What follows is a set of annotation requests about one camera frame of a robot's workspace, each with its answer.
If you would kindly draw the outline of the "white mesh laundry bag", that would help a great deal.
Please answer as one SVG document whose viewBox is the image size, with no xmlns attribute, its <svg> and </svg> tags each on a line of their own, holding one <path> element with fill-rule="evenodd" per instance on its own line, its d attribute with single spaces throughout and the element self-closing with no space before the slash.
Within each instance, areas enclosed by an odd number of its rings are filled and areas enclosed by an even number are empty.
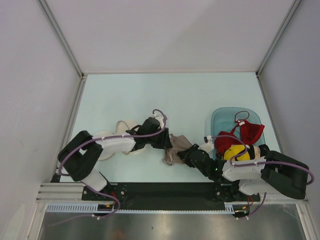
<svg viewBox="0 0 320 240">
<path fill-rule="evenodd" d="M 116 131 L 112 133 L 107 130 L 102 130 L 96 132 L 94 138 L 102 138 L 103 140 L 97 141 L 103 148 L 102 153 L 100 154 L 98 160 L 104 161 L 112 157 L 115 153 L 122 152 L 125 155 L 137 155 L 142 153 L 145 150 L 145 147 L 142 149 L 134 150 L 134 140 L 132 138 L 111 138 L 107 139 L 109 136 L 122 136 L 128 135 L 126 131 L 131 130 L 133 127 L 138 124 L 133 120 L 120 120 L 117 122 Z"/>
</svg>

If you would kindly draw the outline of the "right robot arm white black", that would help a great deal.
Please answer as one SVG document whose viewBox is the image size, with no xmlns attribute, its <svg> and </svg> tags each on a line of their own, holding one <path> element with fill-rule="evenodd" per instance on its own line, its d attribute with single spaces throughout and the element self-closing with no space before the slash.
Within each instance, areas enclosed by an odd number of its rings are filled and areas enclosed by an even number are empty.
<svg viewBox="0 0 320 240">
<path fill-rule="evenodd" d="M 177 155 L 188 167 L 198 169 L 215 183 L 233 184 L 230 194 L 237 201 L 258 193 L 276 192 L 303 200 L 311 176 L 306 164 L 274 150 L 257 159 L 230 162 L 212 159 L 195 144 Z"/>
</svg>

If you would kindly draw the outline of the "beige bra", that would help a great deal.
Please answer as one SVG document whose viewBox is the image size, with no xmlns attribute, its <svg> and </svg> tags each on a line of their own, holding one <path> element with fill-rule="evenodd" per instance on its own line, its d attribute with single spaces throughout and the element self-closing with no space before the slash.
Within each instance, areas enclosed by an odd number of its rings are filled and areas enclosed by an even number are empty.
<svg viewBox="0 0 320 240">
<path fill-rule="evenodd" d="M 178 156 L 178 152 L 188 150 L 193 144 L 184 135 L 175 136 L 170 134 L 169 140 L 172 148 L 165 149 L 162 162 L 169 166 L 184 164 L 184 161 Z"/>
</svg>

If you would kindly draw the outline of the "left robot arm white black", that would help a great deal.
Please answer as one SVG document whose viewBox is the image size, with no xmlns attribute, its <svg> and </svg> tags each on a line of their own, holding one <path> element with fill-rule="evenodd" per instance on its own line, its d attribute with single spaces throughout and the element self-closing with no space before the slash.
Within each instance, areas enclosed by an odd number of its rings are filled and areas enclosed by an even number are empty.
<svg viewBox="0 0 320 240">
<path fill-rule="evenodd" d="M 141 152 L 147 145 L 166 150 L 172 148 L 165 115 L 153 114 L 143 124 L 121 129 L 116 134 L 101 133 L 95 136 L 80 131 L 58 154 L 59 174 L 82 182 L 93 189 L 100 200 L 110 196 L 111 188 L 103 174 L 95 170 L 100 158 L 106 159 L 115 153 L 133 154 Z"/>
</svg>

